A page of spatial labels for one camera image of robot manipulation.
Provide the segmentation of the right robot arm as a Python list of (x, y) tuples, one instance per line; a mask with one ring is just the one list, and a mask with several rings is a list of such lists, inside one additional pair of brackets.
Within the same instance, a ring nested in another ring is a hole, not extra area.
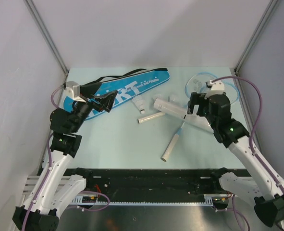
[(232, 117), (231, 104), (225, 94), (207, 96), (191, 93), (188, 113), (198, 106), (197, 115), (206, 118), (218, 143), (222, 143), (245, 166), (254, 180), (249, 183), (239, 179), (231, 171), (222, 168), (221, 176), (210, 180), (215, 193), (227, 190), (254, 207), (260, 221), (272, 227), (284, 220), (284, 180), (270, 168), (261, 152), (249, 141), (249, 132)]

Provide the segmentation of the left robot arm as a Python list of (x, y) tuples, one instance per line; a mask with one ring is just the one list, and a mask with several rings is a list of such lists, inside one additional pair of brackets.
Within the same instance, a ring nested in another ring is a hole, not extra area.
[(81, 168), (58, 190), (68, 165), (75, 158), (82, 137), (78, 130), (92, 110), (110, 112), (118, 94), (113, 90), (102, 96), (90, 94), (75, 100), (70, 112), (57, 108), (50, 115), (51, 138), (47, 142), (48, 161), (32, 192), (17, 206), (13, 222), (20, 231), (54, 231), (63, 212), (80, 192), (94, 187), (90, 172)]

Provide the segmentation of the white shuttlecock tube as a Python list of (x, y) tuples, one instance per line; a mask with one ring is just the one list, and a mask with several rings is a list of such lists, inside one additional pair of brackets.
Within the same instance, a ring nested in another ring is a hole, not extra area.
[(157, 98), (155, 100), (153, 107), (163, 113), (181, 119), (182, 121), (192, 126), (200, 128), (209, 133), (213, 133), (213, 129), (209, 125), (206, 118), (194, 114), (188, 114), (186, 108), (180, 107), (174, 103), (165, 101), (160, 98)]

